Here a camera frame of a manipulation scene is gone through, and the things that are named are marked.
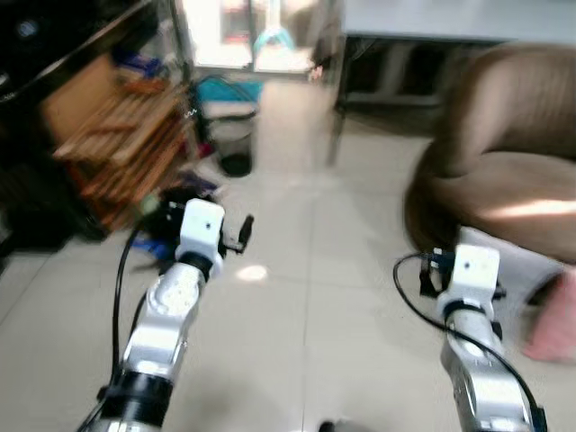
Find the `pink cloth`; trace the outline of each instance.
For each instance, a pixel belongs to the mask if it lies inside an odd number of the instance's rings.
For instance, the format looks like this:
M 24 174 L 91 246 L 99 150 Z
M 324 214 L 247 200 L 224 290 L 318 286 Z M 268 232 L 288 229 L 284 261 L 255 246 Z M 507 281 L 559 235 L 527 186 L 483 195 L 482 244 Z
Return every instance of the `pink cloth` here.
M 212 148 L 212 146 L 207 143 L 207 142 L 201 142 L 198 144 L 198 158 L 202 159 L 202 158 L 206 158 L 209 155 L 211 155 L 214 152 L 214 148 Z
M 576 268 L 554 288 L 524 354 L 545 362 L 576 360 Z

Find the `table leg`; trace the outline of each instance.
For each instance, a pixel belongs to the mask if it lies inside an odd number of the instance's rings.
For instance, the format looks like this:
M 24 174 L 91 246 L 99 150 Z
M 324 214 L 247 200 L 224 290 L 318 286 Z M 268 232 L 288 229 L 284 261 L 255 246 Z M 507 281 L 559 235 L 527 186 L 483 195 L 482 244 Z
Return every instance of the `table leg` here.
M 350 59 L 352 58 L 352 51 L 354 50 L 354 43 L 350 38 L 344 41 L 342 68 L 340 79 L 338 83 L 336 104 L 334 106 L 334 126 L 332 128 L 332 135 L 330 137 L 330 145 L 328 148 L 328 166 L 333 167 L 336 164 L 338 151 L 340 149 L 340 138 L 347 114 L 348 102 L 348 72 L 350 69 Z

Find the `black cable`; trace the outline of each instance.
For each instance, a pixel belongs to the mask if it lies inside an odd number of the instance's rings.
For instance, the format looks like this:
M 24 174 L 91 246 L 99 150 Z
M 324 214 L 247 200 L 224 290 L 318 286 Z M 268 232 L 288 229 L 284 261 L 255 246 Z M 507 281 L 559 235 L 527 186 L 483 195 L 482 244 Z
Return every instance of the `black cable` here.
M 96 418 L 98 417 L 98 414 L 100 414 L 100 411 L 102 411 L 102 408 L 104 407 L 104 402 L 105 402 L 104 399 L 98 402 L 98 404 L 94 407 L 94 409 L 92 409 L 92 411 L 90 411 L 90 414 L 88 414 L 88 416 L 82 422 L 80 427 L 76 429 L 76 432 L 86 432 L 88 428 L 90 428 L 94 420 L 96 420 Z
M 122 279 L 124 277 L 124 267 L 128 254 L 134 243 L 134 240 L 144 228 L 146 218 L 142 218 L 134 227 L 130 236 L 126 240 L 124 250 L 118 264 L 118 273 L 116 274 L 116 289 L 114 291 L 114 305 L 112 307 L 112 373 L 110 374 L 110 385 L 113 383 L 113 377 L 120 367 L 120 302 L 122 297 Z
M 404 302 L 408 305 L 408 307 L 416 314 L 418 315 L 421 319 L 423 319 L 425 322 L 427 322 L 429 325 L 431 325 L 432 327 L 444 331 L 446 333 L 451 334 L 452 336 L 456 337 L 456 338 L 460 338 L 462 340 L 465 340 L 466 342 L 469 342 L 475 346 L 477 346 L 479 349 L 481 349 L 482 351 L 490 354 L 491 356 L 493 356 L 494 358 L 496 358 L 496 360 L 498 360 L 502 366 L 504 366 L 504 368 L 510 372 L 514 378 L 517 379 L 518 384 L 520 385 L 520 387 L 522 388 L 524 394 L 526 395 L 526 398 L 528 399 L 528 403 L 530 405 L 530 409 L 531 411 L 537 412 L 539 410 L 538 408 L 538 404 L 536 403 L 536 398 L 534 397 L 534 394 L 532 394 L 532 392 L 530 391 L 530 388 L 528 387 L 528 384 L 526 383 L 526 381 L 524 381 L 524 378 L 522 378 L 522 376 L 520 375 L 520 373 L 514 368 L 514 366 L 512 366 L 512 364 L 510 364 L 504 357 L 502 357 L 502 355 L 498 354 L 496 351 L 494 351 L 492 348 L 485 346 L 482 342 L 474 339 L 473 337 L 470 337 L 458 330 L 454 330 L 453 328 L 449 328 L 446 324 L 442 324 L 440 322 L 435 321 L 434 319 L 431 319 L 430 317 L 427 317 L 426 315 L 424 315 L 421 311 L 419 311 L 416 306 L 414 306 L 414 304 L 412 304 L 412 302 L 410 301 L 410 299 L 408 298 L 408 296 L 406 295 L 406 293 L 404 292 L 404 290 L 401 287 L 401 283 L 400 283 L 400 279 L 398 277 L 398 271 L 400 269 L 400 266 L 405 263 L 406 261 L 412 259 L 412 258 L 423 258 L 423 259 L 427 259 L 429 257 L 428 254 L 420 254 L 420 253 L 415 253 L 415 254 L 410 254 L 410 255 L 406 255 L 403 258 L 399 259 L 396 264 L 394 265 L 394 268 L 392 270 L 392 276 L 394 278 L 394 285 L 396 285 L 396 290 L 398 291 L 398 293 L 400 294 L 400 297 L 404 300 Z
M 146 294 L 148 292 L 144 292 L 138 300 L 138 306 L 136 306 L 136 311 L 134 312 L 134 318 L 132 318 L 132 325 L 130 326 L 130 335 L 134 333 L 136 326 L 138 326 L 138 318 L 140 317 L 140 313 L 142 312 L 142 308 L 144 307 L 144 302 L 146 301 Z

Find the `trash can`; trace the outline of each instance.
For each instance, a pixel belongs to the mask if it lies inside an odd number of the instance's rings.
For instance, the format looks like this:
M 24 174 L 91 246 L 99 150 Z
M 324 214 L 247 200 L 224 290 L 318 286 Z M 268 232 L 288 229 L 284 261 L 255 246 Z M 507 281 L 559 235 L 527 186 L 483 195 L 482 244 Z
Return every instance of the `trash can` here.
M 254 146 L 252 136 L 256 112 L 224 116 L 211 121 L 211 142 L 220 168 L 231 177 L 243 177 L 252 172 Z

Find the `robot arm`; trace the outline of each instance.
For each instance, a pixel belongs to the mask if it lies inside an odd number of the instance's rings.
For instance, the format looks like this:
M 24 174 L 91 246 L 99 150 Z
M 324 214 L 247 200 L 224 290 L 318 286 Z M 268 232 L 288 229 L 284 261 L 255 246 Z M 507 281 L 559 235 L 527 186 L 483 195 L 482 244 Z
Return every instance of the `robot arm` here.
M 120 371 L 103 389 L 100 417 L 88 430 L 161 430 L 203 288 L 221 272 L 227 250 L 244 251 L 253 220 L 247 217 L 237 243 L 226 244 L 224 209 L 200 199 L 188 202 L 176 262 L 148 289 Z
M 492 308 L 499 261 L 497 250 L 459 245 L 450 284 L 438 297 L 437 311 L 450 329 L 502 356 L 501 332 L 493 322 Z M 454 386 L 463 432 L 546 431 L 545 422 L 532 418 L 532 407 L 518 379 L 492 355 L 448 334 L 441 358 Z

